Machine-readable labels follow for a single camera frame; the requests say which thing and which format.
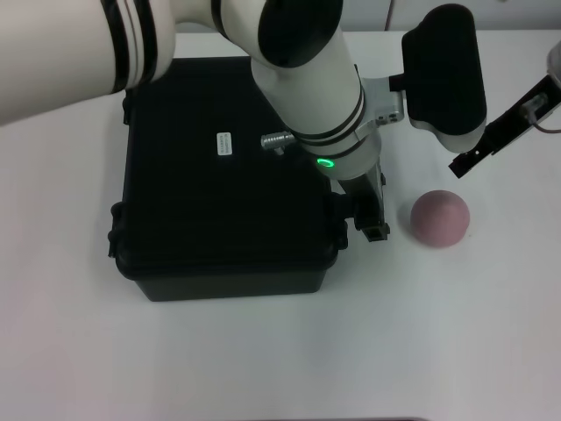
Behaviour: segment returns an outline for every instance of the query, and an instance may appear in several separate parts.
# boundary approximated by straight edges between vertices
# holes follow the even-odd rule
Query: metal screw
[[[261,137],[261,147],[263,147],[263,149],[266,151],[269,151],[271,149],[280,149],[295,142],[296,138],[292,133],[289,132],[267,134],[266,136]]]

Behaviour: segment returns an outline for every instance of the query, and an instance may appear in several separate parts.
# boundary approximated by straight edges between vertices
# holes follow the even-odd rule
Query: white label
[[[218,155],[226,156],[232,155],[231,150],[231,133],[218,133],[217,134]]]

